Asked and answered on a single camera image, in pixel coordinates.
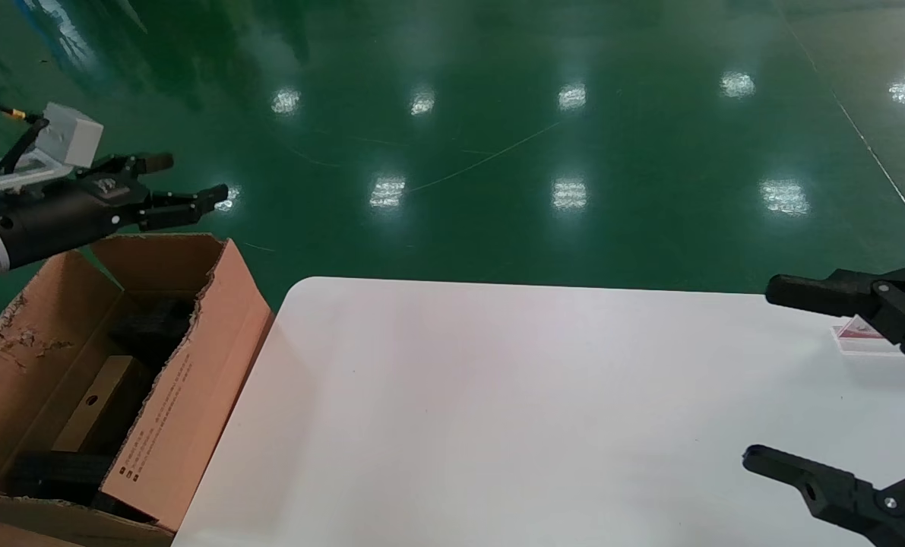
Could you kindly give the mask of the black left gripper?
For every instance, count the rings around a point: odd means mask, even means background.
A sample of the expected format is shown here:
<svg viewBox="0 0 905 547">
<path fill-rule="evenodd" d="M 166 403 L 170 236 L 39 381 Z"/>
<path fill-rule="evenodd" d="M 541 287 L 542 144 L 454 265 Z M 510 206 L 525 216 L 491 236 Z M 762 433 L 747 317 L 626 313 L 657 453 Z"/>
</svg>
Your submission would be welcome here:
<svg viewBox="0 0 905 547">
<path fill-rule="evenodd" d="M 229 198 L 216 185 L 194 194 L 153 191 L 138 181 L 174 167 L 171 153 L 112 153 L 94 160 L 80 179 L 0 191 L 0 240 L 10 269 L 91 245 L 136 224 L 143 232 L 187 227 Z"/>
</svg>

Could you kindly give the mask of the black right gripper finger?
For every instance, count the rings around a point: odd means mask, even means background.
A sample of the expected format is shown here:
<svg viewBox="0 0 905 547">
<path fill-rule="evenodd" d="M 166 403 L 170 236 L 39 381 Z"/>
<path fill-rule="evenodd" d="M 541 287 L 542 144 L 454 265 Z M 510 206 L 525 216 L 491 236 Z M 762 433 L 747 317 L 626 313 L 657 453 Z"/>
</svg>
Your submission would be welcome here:
<svg viewBox="0 0 905 547">
<path fill-rule="evenodd" d="M 768 281 L 764 297 L 769 304 L 812 314 L 858 316 L 905 356 L 905 268 L 837 269 L 823 280 L 779 274 Z"/>
<path fill-rule="evenodd" d="M 813 518 L 865 537 L 873 546 L 905 546 L 905 478 L 883 489 L 830 465 L 751 444 L 745 470 L 799 491 Z"/>
</svg>

